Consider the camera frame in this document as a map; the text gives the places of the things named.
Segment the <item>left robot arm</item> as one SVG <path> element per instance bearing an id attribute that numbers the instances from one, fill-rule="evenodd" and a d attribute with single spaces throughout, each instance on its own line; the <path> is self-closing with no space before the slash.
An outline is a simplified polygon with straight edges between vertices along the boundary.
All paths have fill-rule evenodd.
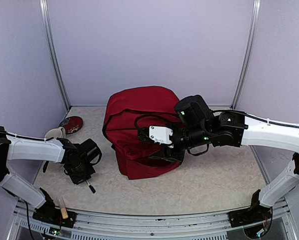
<path id="1" fill-rule="evenodd" d="M 60 137 L 33 138 L 9 133 L 0 126 L 0 187 L 34 207 L 36 213 L 50 223 L 60 217 L 52 198 L 45 190 L 34 187 L 9 169 L 7 162 L 30 160 L 61 164 L 65 174 L 79 185 L 95 173 L 93 160 L 100 162 L 101 158 L 100 148 L 90 138 L 82 143 L 72 143 Z"/>

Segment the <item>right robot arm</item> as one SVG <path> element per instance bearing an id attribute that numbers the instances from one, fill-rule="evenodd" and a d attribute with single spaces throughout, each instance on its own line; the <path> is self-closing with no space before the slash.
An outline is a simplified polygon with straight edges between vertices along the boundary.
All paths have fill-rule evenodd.
<path id="1" fill-rule="evenodd" d="M 271 183 L 257 191 L 245 218 L 256 222 L 277 200 L 299 184 L 299 124 L 274 121 L 236 110 L 211 110 L 200 95 L 179 101 L 175 112 L 184 128 L 151 125 L 149 139 L 162 146 L 151 158 L 181 161 L 182 153 L 199 146 L 263 146 L 292 151 L 292 160 Z"/>

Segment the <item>black pen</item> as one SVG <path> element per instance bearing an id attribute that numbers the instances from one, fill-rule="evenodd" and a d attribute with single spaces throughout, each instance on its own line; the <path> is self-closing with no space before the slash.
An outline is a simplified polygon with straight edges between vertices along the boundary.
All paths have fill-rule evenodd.
<path id="1" fill-rule="evenodd" d="M 92 184 L 91 184 L 88 180 L 86 180 L 85 182 L 86 182 L 86 184 L 88 185 L 88 187 L 89 187 L 89 189 L 91 190 L 91 192 L 92 192 L 93 194 L 95 194 L 95 193 L 96 193 L 96 190 L 95 190 L 95 188 L 92 186 Z"/>

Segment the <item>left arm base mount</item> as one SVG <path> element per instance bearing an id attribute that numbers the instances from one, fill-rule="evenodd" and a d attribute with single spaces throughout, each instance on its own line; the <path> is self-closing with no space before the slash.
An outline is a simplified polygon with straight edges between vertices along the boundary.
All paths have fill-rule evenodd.
<path id="1" fill-rule="evenodd" d="M 56 205 L 50 195 L 42 188 L 39 188 L 44 196 L 45 202 L 39 208 L 35 208 L 32 218 L 44 223 L 58 225 L 66 228 L 73 228 L 76 222 L 77 214 L 74 211 L 66 211 L 68 218 L 63 218 L 61 209 Z"/>

